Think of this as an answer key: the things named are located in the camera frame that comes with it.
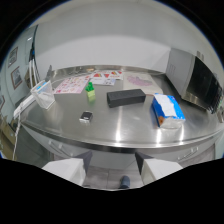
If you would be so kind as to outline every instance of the cabinet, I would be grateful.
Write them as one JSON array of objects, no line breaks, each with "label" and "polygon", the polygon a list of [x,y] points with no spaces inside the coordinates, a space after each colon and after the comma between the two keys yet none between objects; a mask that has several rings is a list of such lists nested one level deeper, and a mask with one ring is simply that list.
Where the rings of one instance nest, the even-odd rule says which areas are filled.
[{"label": "cabinet", "polygon": [[[85,153],[91,150],[91,148],[82,148],[67,143],[59,142],[55,139],[39,134],[38,132],[27,128],[26,126],[24,126],[24,128],[43,147],[45,147],[51,153],[63,157],[65,159],[75,157],[81,153]],[[175,146],[168,148],[156,148],[153,150],[139,149],[138,151],[150,155],[156,159],[179,163],[191,159],[204,152],[206,149],[208,149],[215,143],[219,136],[220,135],[212,137],[211,139],[204,141],[200,144],[195,143],[191,146]],[[93,157],[91,159],[90,165],[95,167],[101,167],[106,169],[126,169],[135,161],[134,154],[112,153],[96,150],[92,150],[92,153]]]}]

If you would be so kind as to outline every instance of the paper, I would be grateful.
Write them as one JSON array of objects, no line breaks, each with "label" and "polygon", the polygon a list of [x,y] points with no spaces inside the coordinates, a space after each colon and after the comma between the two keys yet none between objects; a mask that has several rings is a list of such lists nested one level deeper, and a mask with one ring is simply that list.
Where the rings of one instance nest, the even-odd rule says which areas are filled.
[{"label": "paper", "polygon": [[89,81],[90,75],[65,79],[55,90],[54,94],[76,93],[80,94]]},{"label": "paper", "polygon": [[163,94],[162,89],[155,83],[151,75],[134,72],[124,72],[123,89],[141,89],[145,94],[150,95]]},{"label": "paper", "polygon": [[122,71],[95,71],[91,74],[91,78],[101,78],[101,79],[121,79],[123,80]]},{"label": "paper", "polygon": [[106,86],[113,86],[115,84],[116,79],[98,79],[98,78],[92,78],[90,82],[92,82],[94,85],[106,85]]},{"label": "paper", "polygon": [[170,99],[166,95],[155,94],[155,98],[161,105],[165,116],[177,116],[173,103],[171,103]]}]

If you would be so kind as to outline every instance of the picture frame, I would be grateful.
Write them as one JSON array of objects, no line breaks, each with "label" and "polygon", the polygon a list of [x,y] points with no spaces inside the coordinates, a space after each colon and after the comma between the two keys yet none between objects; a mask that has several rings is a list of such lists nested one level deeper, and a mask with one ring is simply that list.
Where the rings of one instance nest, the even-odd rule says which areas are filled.
[{"label": "picture frame", "polygon": [[5,98],[3,95],[0,95],[0,111],[2,110],[4,103],[5,103]]},{"label": "picture frame", "polygon": [[11,79],[12,79],[12,85],[13,88],[16,89],[23,81],[19,72],[19,67],[17,67],[12,73],[11,73]]},{"label": "picture frame", "polygon": [[8,68],[17,60],[17,51],[18,47],[16,47],[14,50],[12,50],[9,54],[9,60],[8,60]]}]

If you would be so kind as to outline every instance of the black box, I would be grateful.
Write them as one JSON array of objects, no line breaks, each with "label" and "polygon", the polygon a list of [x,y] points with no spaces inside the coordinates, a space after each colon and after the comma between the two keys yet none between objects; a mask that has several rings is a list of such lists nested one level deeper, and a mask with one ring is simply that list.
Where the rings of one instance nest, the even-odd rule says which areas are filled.
[{"label": "black box", "polygon": [[80,122],[89,123],[93,118],[93,113],[85,111],[82,113],[82,116],[79,118]]},{"label": "black box", "polygon": [[141,89],[122,90],[107,93],[109,107],[118,107],[145,102],[145,93]]}]

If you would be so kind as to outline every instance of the stainless steel table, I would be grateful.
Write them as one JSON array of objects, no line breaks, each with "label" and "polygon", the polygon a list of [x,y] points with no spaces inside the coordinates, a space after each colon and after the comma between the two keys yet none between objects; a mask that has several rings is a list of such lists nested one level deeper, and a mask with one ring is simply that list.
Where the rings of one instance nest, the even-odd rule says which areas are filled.
[{"label": "stainless steel table", "polygon": [[[151,74],[164,94],[176,98],[186,122],[177,130],[159,128],[152,107],[153,96],[147,96],[144,103],[109,108],[106,93],[123,88],[123,81],[117,80],[114,86],[95,85],[96,98],[92,102],[85,90],[81,94],[55,95],[56,102],[48,110],[34,102],[21,114],[22,124],[58,141],[122,153],[192,144],[215,136],[224,129],[224,123],[219,122],[216,114],[182,100],[166,75],[159,72],[122,66],[74,67],[53,71],[52,86],[55,88],[65,78],[85,75],[94,69],[123,69],[124,72]],[[89,125],[79,121],[84,111],[93,112]]]}]

